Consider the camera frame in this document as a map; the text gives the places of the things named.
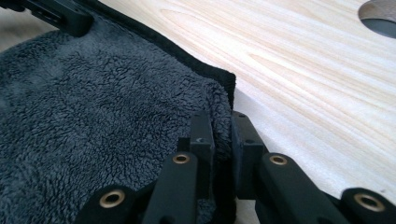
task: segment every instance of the wood grain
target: wood grain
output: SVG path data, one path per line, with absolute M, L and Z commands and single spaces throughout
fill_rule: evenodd
M 235 108 L 326 192 L 396 203 L 396 40 L 363 0 L 101 0 L 238 76 Z

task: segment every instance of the fleece cloth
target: fleece cloth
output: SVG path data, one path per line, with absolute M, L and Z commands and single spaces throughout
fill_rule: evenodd
M 231 157 L 223 86 L 94 19 L 81 38 L 56 31 L 0 54 L 0 223 L 72 223 L 98 189 L 143 188 L 198 111 L 212 122 L 215 168 Z M 215 203 L 198 207 L 209 222 Z

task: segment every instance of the black mechanical linkage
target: black mechanical linkage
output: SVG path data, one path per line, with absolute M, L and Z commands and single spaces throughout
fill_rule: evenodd
M 0 0 L 0 7 L 22 12 L 26 8 L 38 17 L 72 36 L 88 33 L 93 16 L 68 0 Z
M 209 116 L 194 115 L 190 138 L 179 138 L 156 183 L 138 192 L 122 186 L 101 189 L 76 222 L 195 223 L 196 200 L 211 194 L 212 134 Z M 244 114 L 233 112 L 232 140 L 236 195 L 256 200 L 261 224 L 395 223 L 396 206 L 368 189 L 347 189 L 341 200 L 320 191 L 292 158 L 268 152 Z

